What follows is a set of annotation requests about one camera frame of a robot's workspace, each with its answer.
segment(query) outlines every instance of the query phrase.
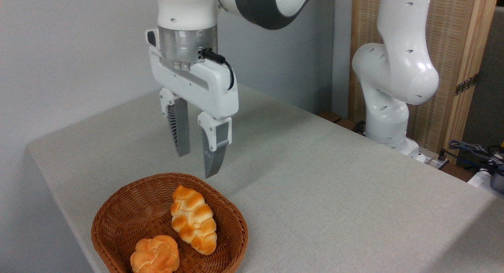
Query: table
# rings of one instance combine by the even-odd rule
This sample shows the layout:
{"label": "table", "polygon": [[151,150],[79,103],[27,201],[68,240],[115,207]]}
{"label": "table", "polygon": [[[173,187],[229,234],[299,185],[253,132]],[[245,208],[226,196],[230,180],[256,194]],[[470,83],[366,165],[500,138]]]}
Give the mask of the table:
{"label": "table", "polygon": [[[239,86],[221,170],[206,180],[249,228],[239,272],[502,272],[504,202],[316,115]],[[178,158],[158,94],[31,142],[30,154],[97,273],[90,229],[117,189],[204,177],[199,111]]]}

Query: cable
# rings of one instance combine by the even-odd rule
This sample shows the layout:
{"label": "cable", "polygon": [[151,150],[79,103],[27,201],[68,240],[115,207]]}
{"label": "cable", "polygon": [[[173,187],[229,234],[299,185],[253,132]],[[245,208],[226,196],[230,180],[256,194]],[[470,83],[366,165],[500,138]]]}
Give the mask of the cable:
{"label": "cable", "polygon": [[450,156],[452,156],[452,157],[454,157],[454,158],[457,158],[458,160],[461,160],[464,163],[468,163],[468,164],[473,165],[475,167],[480,167],[481,169],[487,169],[489,171],[494,171],[497,174],[500,174],[501,176],[504,176],[503,175],[504,171],[501,168],[499,168],[499,167],[495,167],[495,166],[497,166],[496,163],[482,164],[482,163],[472,162],[472,161],[469,161],[469,160],[465,160],[465,159],[463,159],[463,158],[461,158],[461,157],[459,157],[459,156],[457,156],[455,154],[452,154],[452,153],[446,151],[446,149],[441,149],[441,151],[444,152],[444,153],[446,153],[446,154],[448,154],[448,155],[450,155]]}
{"label": "cable", "polygon": [[232,69],[231,65],[229,65],[229,63],[226,61],[226,58],[220,54],[216,54],[215,52],[212,51],[211,48],[203,49],[203,50],[201,50],[200,53],[201,53],[201,56],[203,56],[204,58],[210,59],[211,61],[215,61],[216,63],[219,63],[219,64],[225,64],[227,66],[227,68],[229,68],[229,75],[230,75],[229,78],[231,79],[231,81],[230,81],[228,90],[231,90],[234,86],[234,73],[233,73],[233,69]]}
{"label": "cable", "polygon": [[473,155],[482,158],[484,160],[491,160],[495,162],[500,162],[501,160],[494,155],[489,154],[481,145],[470,144],[458,140],[451,140],[449,143],[450,149],[452,150],[464,150],[471,152]]}
{"label": "cable", "polygon": [[228,90],[231,90],[234,86],[234,73],[233,69],[231,68],[231,65],[229,65],[229,62],[224,61],[224,64],[227,65],[227,68],[229,68],[229,75],[231,75],[231,85],[229,85]]}

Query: white wall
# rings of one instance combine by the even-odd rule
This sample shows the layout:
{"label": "white wall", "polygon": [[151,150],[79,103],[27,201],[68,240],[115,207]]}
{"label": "white wall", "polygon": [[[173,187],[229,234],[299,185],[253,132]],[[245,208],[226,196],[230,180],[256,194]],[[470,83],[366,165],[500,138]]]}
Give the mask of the white wall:
{"label": "white wall", "polygon": [[[0,0],[0,272],[91,271],[26,144],[157,90],[144,42],[156,14],[155,0]],[[332,16],[333,0],[312,0],[269,32],[223,14],[220,52],[239,82],[327,109]]]}

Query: black cable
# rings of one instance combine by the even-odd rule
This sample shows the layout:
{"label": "black cable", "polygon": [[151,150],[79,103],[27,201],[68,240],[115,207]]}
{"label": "black cable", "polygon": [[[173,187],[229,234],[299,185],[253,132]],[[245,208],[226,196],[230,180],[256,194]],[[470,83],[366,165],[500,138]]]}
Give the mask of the black cable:
{"label": "black cable", "polygon": [[441,149],[441,151],[443,151],[444,153],[446,153],[446,154],[448,154],[448,155],[450,155],[450,156],[452,156],[454,158],[457,158],[458,160],[461,160],[461,161],[463,161],[465,163],[473,165],[475,167],[480,167],[481,169],[488,169],[489,171],[495,171],[497,174],[500,174],[500,175],[504,176],[503,175],[504,171],[502,171],[502,169],[500,169],[499,167],[493,167],[493,166],[495,166],[494,164],[489,164],[489,163],[488,164],[482,164],[482,163],[477,163],[477,162],[471,162],[471,161],[465,160],[465,159],[463,159],[463,158],[461,158],[461,157],[459,157],[459,156],[457,156],[455,154],[452,154],[452,153],[446,151],[446,149]]}
{"label": "black cable", "polygon": [[227,68],[229,68],[229,75],[230,75],[230,84],[228,90],[231,90],[234,86],[234,73],[231,65],[226,61],[226,58],[223,57],[220,54],[216,54],[215,52],[212,51],[212,49],[203,49],[201,51],[201,56],[203,56],[206,59],[210,59],[211,61],[215,61],[216,63],[219,64],[225,64]]}
{"label": "black cable", "polygon": [[229,85],[229,88],[228,90],[231,90],[234,86],[234,73],[233,73],[233,69],[231,68],[231,65],[229,64],[229,62],[227,61],[224,61],[224,64],[227,65],[227,68],[229,68],[229,75],[231,75],[231,85]]}

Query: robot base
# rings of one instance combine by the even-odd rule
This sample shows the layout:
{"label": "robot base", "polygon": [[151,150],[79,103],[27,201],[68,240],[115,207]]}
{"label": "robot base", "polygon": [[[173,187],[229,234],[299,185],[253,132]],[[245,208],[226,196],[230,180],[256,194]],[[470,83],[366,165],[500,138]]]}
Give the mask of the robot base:
{"label": "robot base", "polygon": [[391,149],[399,151],[411,158],[414,158],[415,160],[425,162],[425,155],[423,155],[420,152],[420,147],[416,142],[414,142],[409,138],[405,138],[404,140],[401,140],[400,142],[397,143],[384,144],[384,145]]}

